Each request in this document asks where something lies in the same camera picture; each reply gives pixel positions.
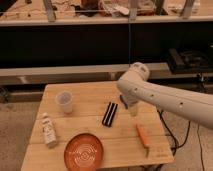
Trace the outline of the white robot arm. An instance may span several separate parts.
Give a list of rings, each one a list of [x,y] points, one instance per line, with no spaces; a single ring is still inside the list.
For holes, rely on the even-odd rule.
[[[135,62],[118,79],[128,107],[142,100],[213,130],[213,95],[150,83],[149,76],[149,68]]]

